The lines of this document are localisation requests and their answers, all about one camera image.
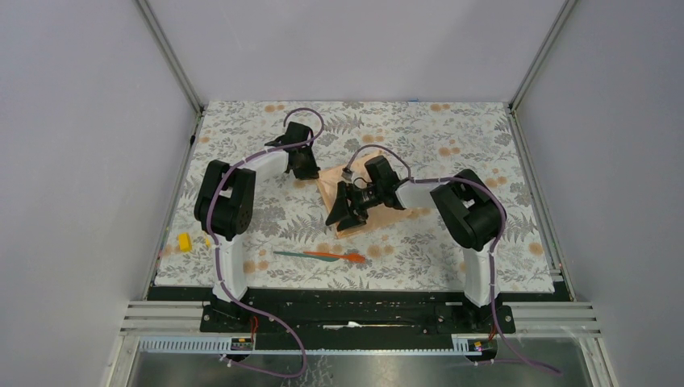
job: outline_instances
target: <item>gray wall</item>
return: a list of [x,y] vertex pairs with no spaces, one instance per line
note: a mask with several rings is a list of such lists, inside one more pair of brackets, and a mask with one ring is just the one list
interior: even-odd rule
[[192,113],[132,1],[0,6],[0,385],[93,386]]
[[622,386],[680,385],[684,2],[578,4],[520,111]]
[[563,0],[153,0],[200,96],[508,101]]

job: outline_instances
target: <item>yellow sponge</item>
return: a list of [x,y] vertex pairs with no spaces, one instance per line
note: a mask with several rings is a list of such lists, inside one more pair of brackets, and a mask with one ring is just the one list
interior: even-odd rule
[[189,252],[192,250],[192,241],[190,241],[190,234],[184,232],[178,236],[178,247],[182,252]]

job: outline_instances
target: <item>table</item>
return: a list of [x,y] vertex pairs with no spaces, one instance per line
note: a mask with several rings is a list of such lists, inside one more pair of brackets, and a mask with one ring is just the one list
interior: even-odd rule
[[[234,163],[283,133],[289,110],[311,107],[326,120],[316,140],[319,167],[348,161],[363,144],[382,144],[411,165],[415,177],[474,170],[508,213],[506,233],[495,253],[503,292],[552,292],[532,197],[502,103],[430,102],[211,102],[198,133],[169,236],[154,279],[159,286],[212,286],[214,265],[206,235],[194,219],[194,202],[206,165]],[[294,121],[317,131],[306,112]],[[400,176],[400,163],[391,160]],[[435,210],[381,230],[337,239],[324,225],[327,212],[313,181],[283,174],[256,188],[252,223],[245,234],[244,272],[251,287],[462,291],[465,263]],[[188,232],[191,252],[180,252],[177,236]],[[366,264],[333,263],[274,255],[273,251],[360,252]]]

